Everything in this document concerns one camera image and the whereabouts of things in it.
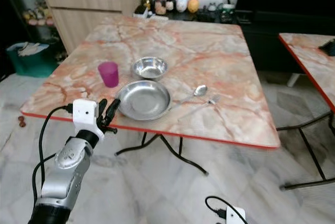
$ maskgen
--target steel bowl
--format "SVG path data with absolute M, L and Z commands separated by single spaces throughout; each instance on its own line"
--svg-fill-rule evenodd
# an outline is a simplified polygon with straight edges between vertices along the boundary
M 119 110 L 135 120 L 154 120 L 162 117 L 171 103 L 171 95 L 164 85 L 150 81 L 136 81 L 118 92 Z
M 151 80 L 159 80 L 167 70 L 168 64 L 164 60 L 153 57 L 141 58 L 132 66 L 136 75 Z

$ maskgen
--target red table edge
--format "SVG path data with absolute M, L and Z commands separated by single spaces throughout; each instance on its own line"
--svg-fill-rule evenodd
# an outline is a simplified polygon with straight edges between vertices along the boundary
M 283 43 L 283 45 L 285 46 L 285 48 L 291 53 L 291 55 L 295 58 L 295 60 L 297 61 L 297 63 L 300 65 L 300 67 L 303 69 L 303 71 L 306 73 L 306 75 L 308 76 L 308 78 L 311 80 L 311 82 L 314 84 L 314 86 L 316 87 L 316 89 L 319 91 L 319 93 L 322 95 L 322 97 L 324 98 L 324 100 L 327 102 L 328 106 L 330 107 L 330 109 L 335 113 L 335 105 L 333 105 L 333 103 L 330 101 L 330 99 L 328 98 L 328 96 L 324 93 L 324 91 L 322 90 L 322 88 L 319 86 L 319 84 L 316 82 L 316 80 L 312 77 L 312 75 L 309 73 L 309 71 L 306 69 L 306 67 L 303 65 L 303 63 L 301 63 L 300 59 L 298 58 L 298 56 L 294 53 L 294 51 L 289 47 L 289 45 L 286 43 L 286 41 L 282 38 L 282 36 L 279 34 L 279 40 Z
M 28 117 L 35 117 L 35 118 L 46 118 L 47 116 L 40 115 L 40 114 L 34 114 L 34 113 L 25 113 L 21 110 L 21 113 Z M 51 116 L 50 119 L 55 119 L 59 121 L 67 121 L 72 122 L 72 119 L 70 118 L 61 118 L 61 117 L 54 117 Z M 240 143 L 240 142 L 232 142 L 228 140 L 219 140 L 219 139 L 212 139 L 212 138 L 204 138 L 204 137 L 197 137 L 197 136 L 191 136 L 191 135 L 185 135 L 185 134 L 178 134 L 178 133 L 172 133 L 172 132 L 165 132 L 165 131 L 154 131 L 150 129 L 143 129 L 143 128 L 136 128 L 136 127 L 128 127 L 128 126 L 118 126 L 118 125 L 109 125 L 110 127 L 115 127 L 118 129 L 126 129 L 126 130 L 133 130 L 133 131 L 140 131 L 140 132 L 150 132 L 150 133 L 157 133 L 157 134 L 165 134 L 170 136 L 177 136 L 177 137 L 183 137 L 183 138 L 189 138 L 189 139 L 198 139 L 198 140 L 207 140 L 207 141 L 213 141 L 213 142 L 219 142 L 219 143 L 226 143 L 226 144 L 234 144 L 234 145 L 240 145 L 242 147 L 252 147 L 252 148 L 258 148 L 258 149 L 266 149 L 266 150 L 275 150 L 281 146 L 280 141 L 278 142 L 278 146 L 275 147 L 266 147 L 262 145 L 256 145 L 256 144 L 248 144 L 248 143 Z

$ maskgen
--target marble floor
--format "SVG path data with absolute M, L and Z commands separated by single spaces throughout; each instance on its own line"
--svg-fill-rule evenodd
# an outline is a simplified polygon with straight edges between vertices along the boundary
M 329 111 L 302 76 L 293 88 L 289 75 L 259 73 L 276 125 L 304 122 Z M 11 75 L 0 83 L 0 223 L 27 223 L 32 211 L 31 173 L 38 162 L 42 119 L 18 125 L 19 108 L 43 79 Z M 323 121 L 305 133 L 328 176 L 335 175 L 335 137 Z M 73 135 L 69 122 L 50 121 L 44 134 L 45 154 Z M 205 177 L 176 159 L 156 141 L 136 152 L 114 152 L 139 144 L 141 133 L 119 130 L 95 148 L 91 167 L 68 223 L 225 223 L 204 204 L 208 195 L 222 197 L 246 210 L 249 224 L 335 223 L 335 184 L 280 191 L 285 182 L 320 179 L 300 135 L 281 132 L 274 151 L 201 140 L 184 140 L 183 153 L 209 171 Z M 177 138 L 168 140 L 177 148 Z M 225 208 L 217 202 L 214 207 Z

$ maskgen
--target orange ball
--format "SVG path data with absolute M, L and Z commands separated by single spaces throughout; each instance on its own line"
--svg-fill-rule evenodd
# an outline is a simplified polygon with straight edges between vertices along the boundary
M 191 13 L 196 13 L 199 9 L 199 1 L 198 0 L 188 0 L 187 9 Z

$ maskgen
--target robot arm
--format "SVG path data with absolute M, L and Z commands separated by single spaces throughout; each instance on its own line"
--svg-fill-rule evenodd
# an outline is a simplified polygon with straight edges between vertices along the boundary
M 31 220 L 28 224 L 66 223 L 77 200 L 84 174 L 98 141 L 102 141 L 108 125 L 120 104 L 116 99 L 106 110 L 103 100 L 99 106 L 89 100 L 77 99 L 73 103 L 75 137 L 69 137 L 65 146 L 55 155 L 54 168 L 43 184 Z

